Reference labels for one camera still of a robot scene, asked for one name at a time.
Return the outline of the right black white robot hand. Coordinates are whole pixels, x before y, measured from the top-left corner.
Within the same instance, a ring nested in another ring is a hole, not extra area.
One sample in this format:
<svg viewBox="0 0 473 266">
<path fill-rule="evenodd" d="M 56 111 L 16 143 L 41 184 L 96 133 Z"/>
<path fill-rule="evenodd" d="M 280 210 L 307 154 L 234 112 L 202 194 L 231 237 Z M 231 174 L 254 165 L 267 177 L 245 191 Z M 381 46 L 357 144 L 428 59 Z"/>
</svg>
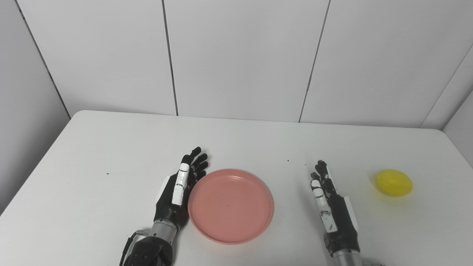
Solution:
<svg viewBox="0 0 473 266">
<path fill-rule="evenodd" d="M 338 194 L 325 161 L 318 160 L 314 168 L 310 186 L 325 229 L 326 249 L 331 256 L 341 250 L 360 252 L 357 228 L 346 197 Z"/>
</svg>

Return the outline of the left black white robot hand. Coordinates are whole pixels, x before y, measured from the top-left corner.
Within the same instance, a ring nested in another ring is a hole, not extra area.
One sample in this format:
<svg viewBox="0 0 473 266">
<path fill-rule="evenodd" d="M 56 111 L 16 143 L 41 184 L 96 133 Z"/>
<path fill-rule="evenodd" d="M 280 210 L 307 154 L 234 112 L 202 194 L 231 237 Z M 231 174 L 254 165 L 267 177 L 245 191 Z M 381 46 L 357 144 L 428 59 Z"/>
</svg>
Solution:
<svg viewBox="0 0 473 266">
<path fill-rule="evenodd" d="M 179 170 L 169 177 L 159 200 L 153 221 L 168 221 L 182 229 L 189 219 L 188 200 L 195 185 L 206 176 L 208 154 L 196 147 L 190 154 L 184 155 Z"/>
</svg>

